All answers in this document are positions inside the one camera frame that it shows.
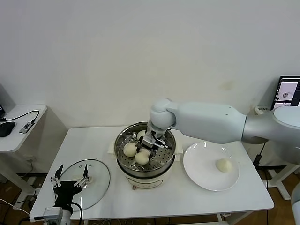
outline desk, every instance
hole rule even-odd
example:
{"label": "desk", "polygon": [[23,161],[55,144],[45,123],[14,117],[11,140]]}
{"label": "desk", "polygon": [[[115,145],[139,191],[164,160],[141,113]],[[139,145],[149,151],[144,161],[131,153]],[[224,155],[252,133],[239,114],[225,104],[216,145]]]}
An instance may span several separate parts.
{"label": "desk", "polygon": [[[12,132],[6,137],[0,137],[0,153],[15,152],[19,150],[28,135],[34,129],[35,125],[38,123],[47,107],[45,105],[7,105],[3,106],[3,108],[6,112],[5,118],[7,119],[16,118],[32,110],[39,110],[39,115],[35,120],[35,124],[26,134],[21,134],[19,133],[19,131],[26,125],[26,123],[32,121],[35,118],[37,112],[30,113],[26,116],[14,120],[14,122],[16,122],[16,125],[13,128]],[[6,177],[8,180],[10,180],[23,190],[19,195],[17,202],[23,201],[23,199],[26,198],[27,195],[34,194],[35,189],[31,186],[31,184],[34,182],[35,178],[29,178],[29,180],[25,182],[12,169],[10,169],[7,162],[5,162],[5,160],[2,160],[1,157],[0,174],[2,174],[4,177]],[[16,204],[15,206],[20,207],[22,206],[22,203],[19,203],[18,205]]]}
{"label": "desk", "polygon": [[[181,162],[174,163],[170,178],[162,186],[147,190],[133,190],[118,167],[116,159],[107,153],[110,143],[124,128],[69,129],[30,212],[31,222],[34,221],[34,217],[42,216],[46,207],[54,205],[55,199],[50,177],[60,165],[64,164],[64,169],[67,169],[73,163],[89,158],[98,159],[107,165],[111,183],[105,196],[97,204],[83,211],[83,219],[237,213],[229,216],[227,220],[229,224],[234,224],[252,211],[274,207],[267,189],[240,142],[224,145],[240,164],[240,178],[237,184],[229,190],[213,192],[197,186],[187,176]],[[183,150],[199,142],[198,139],[186,137],[179,131],[172,132],[182,143]],[[74,212],[71,217],[73,220],[79,218],[79,212]]]}

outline computer mouse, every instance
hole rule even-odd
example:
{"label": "computer mouse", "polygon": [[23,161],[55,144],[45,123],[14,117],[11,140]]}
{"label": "computer mouse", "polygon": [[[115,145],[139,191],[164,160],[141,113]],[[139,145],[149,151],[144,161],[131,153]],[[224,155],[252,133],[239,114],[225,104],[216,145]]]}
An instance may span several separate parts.
{"label": "computer mouse", "polygon": [[0,124],[0,137],[8,136],[14,127],[15,127],[15,122],[5,122]]}

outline steamed bun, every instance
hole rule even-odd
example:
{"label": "steamed bun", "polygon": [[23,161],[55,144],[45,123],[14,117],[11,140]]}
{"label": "steamed bun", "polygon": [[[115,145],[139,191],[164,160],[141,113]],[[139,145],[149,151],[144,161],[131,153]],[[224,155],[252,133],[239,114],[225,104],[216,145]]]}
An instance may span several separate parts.
{"label": "steamed bun", "polygon": [[135,156],[136,155],[135,143],[130,142],[130,143],[125,144],[123,151],[124,151],[124,155],[127,157]]}
{"label": "steamed bun", "polygon": [[216,161],[216,167],[219,171],[227,173],[233,169],[233,164],[227,158],[222,158]]}
{"label": "steamed bun", "polygon": [[147,153],[139,152],[135,155],[135,161],[140,165],[146,165],[149,162]]}
{"label": "steamed bun", "polygon": [[145,131],[145,130],[141,130],[139,133],[137,133],[137,136],[136,136],[136,138],[139,140],[139,139],[140,139],[140,137],[144,137],[144,136],[145,136],[145,134],[146,134],[146,131]]}
{"label": "steamed bun", "polygon": [[151,155],[151,152],[148,149],[146,149],[146,148],[141,148],[140,152],[146,154],[148,157]]}

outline monitor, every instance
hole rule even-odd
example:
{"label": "monitor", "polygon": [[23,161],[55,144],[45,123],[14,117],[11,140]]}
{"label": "monitor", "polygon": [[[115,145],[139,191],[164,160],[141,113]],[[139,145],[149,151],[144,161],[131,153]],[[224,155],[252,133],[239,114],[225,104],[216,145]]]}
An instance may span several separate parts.
{"label": "monitor", "polygon": [[281,76],[279,79],[271,110],[286,105],[300,106],[300,76]]}

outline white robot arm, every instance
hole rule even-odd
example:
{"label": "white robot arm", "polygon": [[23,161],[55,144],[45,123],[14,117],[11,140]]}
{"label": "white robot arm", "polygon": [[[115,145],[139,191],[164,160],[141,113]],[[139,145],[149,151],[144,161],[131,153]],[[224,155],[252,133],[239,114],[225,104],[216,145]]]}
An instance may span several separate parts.
{"label": "white robot arm", "polygon": [[157,101],[150,110],[142,143],[152,147],[167,129],[215,143],[268,140],[300,146],[300,107],[285,106],[263,115],[246,116],[229,105]]}

